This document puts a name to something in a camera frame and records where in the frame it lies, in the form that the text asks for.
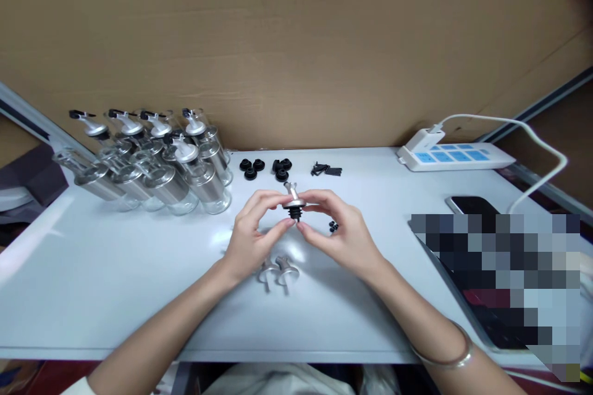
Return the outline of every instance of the pixelated area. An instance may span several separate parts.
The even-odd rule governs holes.
[[[505,334],[579,381],[579,215],[412,215],[410,227]]]

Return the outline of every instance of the finger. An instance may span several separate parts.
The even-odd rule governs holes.
[[[238,218],[242,218],[262,199],[268,196],[280,196],[282,193],[275,190],[257,190],[253,195],[247,199],[245,207],[237,214]]]
[[[316,206],[306,206],[302,208],[303,211],[314,211],[317,213],[325,213],[328,216],[334,217],[332,215],[332,212],[328,209],[326,209],[325,207],[322,207],[320,205],[316,205]]]
[[[348,208],[348,204],[331,190],[307,190],[299,193],[298,197],[306,200],[309,204],[319,204],[325,207],[337,217],[344,216],[346,208]]]
[[[292,201],[292,199],[292,196],[289,194],[264,197],[245,215],[244,219],[249,220],[254,226],[258,226],[259,220],[269,209],[276,208],[280,204],[286,204]]]
[[[303,234],[305,241],[310,243],[313,247],[317,247],[328,256],[331,256],[330,252],[333,250],[333,244],[330,238],[322,235],[317,230],[312,229],[305,222],[298,222],[296,227]]]
[[[292,227],[295,222],[296,221],[291,218],[282,219],[266,233],[266,235],[262,238],[263,242],[266,244],[266,246],[270,248],[273,247],[273,245],[278,242],[282,235],[286,233],[286,231]]]

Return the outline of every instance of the white table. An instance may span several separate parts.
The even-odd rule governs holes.
[[[246,181],[238,165],[260,158],[264,171]],[[107,211],[71,186],[0,256],[0,357],[100,360],[134,329],[222,257],[233,220],[256,189],[285,191],[270,174],[290,158],[298,190],[329,188],[361,209],[379,249],[445,316],[483,343],[408,227],[411,214],[450,213],[453,194],[486,198],[500,211],[519,190],[493,171],[413,173],[393,148],[236,152],[233,202],[220,215],[199,208],[175,217]],[[343,167],[341,177],[309,172],[315,161]],[[518,212],[544,212],[527,200]],[[287,216],[269,211],[260,228]],[[304,215],[329,233],[330,218]],[[296,228],[272,257],[287,254],[300,270],[295,293],[266,293],[250,278],[208,315],[179,359],[194,361],[416,362],[406,338],[375,295]],[[490,355],[501,365],[541,367],[530,352]]]

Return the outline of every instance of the forearm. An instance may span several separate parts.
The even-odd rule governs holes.
[[[126,339],[89,376],[97,395],[149,394],[208,312],[237,283],[217,262]]]
[[[465,339],[459,329],[426,301],[385,261],[367,284],[381,297],[412,345],[433,361],[460,358]],[[427,371],[444,394],[522,394],[521,388],[484,352],[474,347],[472,358],[463,367],[442,369],[427,365]]]

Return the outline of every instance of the power strip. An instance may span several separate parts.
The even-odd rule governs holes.
[[[490,143],[438,144],[430,150],[411,152],[406,147],[397,151],[398,160],[411,171],[491,170],[504,168],[515,161]]]

